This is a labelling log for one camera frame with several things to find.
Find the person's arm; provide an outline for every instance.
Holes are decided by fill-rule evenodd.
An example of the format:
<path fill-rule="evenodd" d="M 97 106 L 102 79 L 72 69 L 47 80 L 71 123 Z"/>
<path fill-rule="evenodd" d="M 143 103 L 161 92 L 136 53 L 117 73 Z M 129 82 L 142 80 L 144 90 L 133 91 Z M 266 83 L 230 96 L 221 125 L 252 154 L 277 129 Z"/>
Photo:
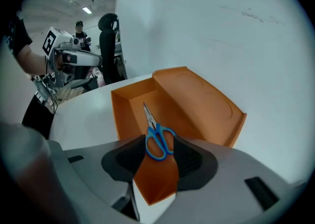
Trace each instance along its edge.
<path fill-rule="evenodd" d="M 43 75 L 45 74 L 45 56 L 38 55 L 32 52 L 30 46 L 25 45 L 18 55 L 16 60 L 25 73 L 30 75 Z M 61 68 L 63 64 L 61 54 L 57 56 L 57 67 Z M 47 74 L 52 70 L 47 66 Z"/>

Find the orange tray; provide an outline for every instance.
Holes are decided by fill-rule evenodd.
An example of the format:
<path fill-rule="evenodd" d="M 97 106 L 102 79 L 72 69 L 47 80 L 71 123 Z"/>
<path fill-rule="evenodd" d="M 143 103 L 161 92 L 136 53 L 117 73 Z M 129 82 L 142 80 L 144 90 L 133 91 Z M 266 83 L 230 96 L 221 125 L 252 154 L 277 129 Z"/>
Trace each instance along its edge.
<path fill-rule="evenodd" d="M 113 90 L 111 96 L 119 140 L 147 134 L 143 102 L 158 123 L 180 137 L 228 147 L 234 145 L 246 118 L 229 98 L 187 67 L 158 70 L 150 79 Z M 155 161 L 146 154 L 134 177 L 149 205 L 175 193 L 178 179 L 172 155 Z"/>

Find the scissor blade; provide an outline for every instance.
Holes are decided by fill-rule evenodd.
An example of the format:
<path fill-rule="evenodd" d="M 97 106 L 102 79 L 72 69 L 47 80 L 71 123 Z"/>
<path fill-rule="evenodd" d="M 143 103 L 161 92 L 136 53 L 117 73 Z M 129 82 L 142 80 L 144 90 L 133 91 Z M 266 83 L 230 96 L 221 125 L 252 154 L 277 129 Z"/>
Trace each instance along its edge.
<path fill-rule="evenodd" d="M 154 117 L 145 102 L 143 103 L 143 108 L 144 108 L 144 112 L 146 114 L 149 126 L 151 127 L 153 126 L 153 129 L 156 129 L 157 123 L 154 120 Z"/>

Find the ceiling light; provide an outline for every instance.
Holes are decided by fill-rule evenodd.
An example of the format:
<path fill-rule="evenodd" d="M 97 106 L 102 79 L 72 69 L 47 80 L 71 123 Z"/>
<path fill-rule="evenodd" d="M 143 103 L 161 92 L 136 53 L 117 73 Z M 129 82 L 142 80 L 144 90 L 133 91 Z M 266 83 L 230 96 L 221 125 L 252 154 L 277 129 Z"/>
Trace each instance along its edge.
<path fill-rule="evenodd" d="M 88 9 L 88 8 L 82 8 L 85 12 L 87 12 L 88 14 L 91 14 L 92 12 Z"/>

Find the blue scissor handle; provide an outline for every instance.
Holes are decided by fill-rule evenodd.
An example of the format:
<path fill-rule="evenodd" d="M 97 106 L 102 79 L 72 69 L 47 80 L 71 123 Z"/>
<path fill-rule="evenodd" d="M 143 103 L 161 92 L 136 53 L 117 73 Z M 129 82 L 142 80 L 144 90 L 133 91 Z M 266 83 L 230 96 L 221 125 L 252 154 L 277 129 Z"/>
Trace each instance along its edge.
<path fill-rule="evenodd" d="M 172 129 L 167 128 L 167 127 L 163 127 L 161 124 L 157 124 L 157 129 L 156 129 L 156 130 L 154 130 L 154 129 L 151 128 L 151 127 L 148 127 L 148 134 L 147 134 L 147 136 L 146 136 L 146 151 L 147 151 L 148 155 L 149 155 L 151 158 L 153 158 L 154 160 L 156 160 L 156 161 L 163 161 L 164 159 L 166 159 L 167 154 L 170 154 L 170 155 L 173 154 L 173 151 L 170 151 L 170 150 L 168 149 L 166 140 L 165 140 L 164 135 L 163 135 L 163 132 L 164 132 L 164 131 L 169 131 L 169 132 L 171 132 L 171 133 L 173 134 L 173 136 L 176 135 L 176 133 L 175 133 Z M 157 134 L 159 134 L 159 136 L 160 136 L 160 138 L 161 138 L 161 140 L 162 140 L 163 145 L 160 143 L 159 139 L 157 138 Z M 153 138 L 154 141 L 155 141 L 155 142 L 157 143 L 157 145 L 159 146 L 159 148 L 162 150 L 162 152 L 163 152 L 163 156 L 162 156 L 162 157 L 158 158 L 158 157 L 154 156 L 154 155 L 149 151 L 148 145 L 147 145 L 149 138 Z"/>

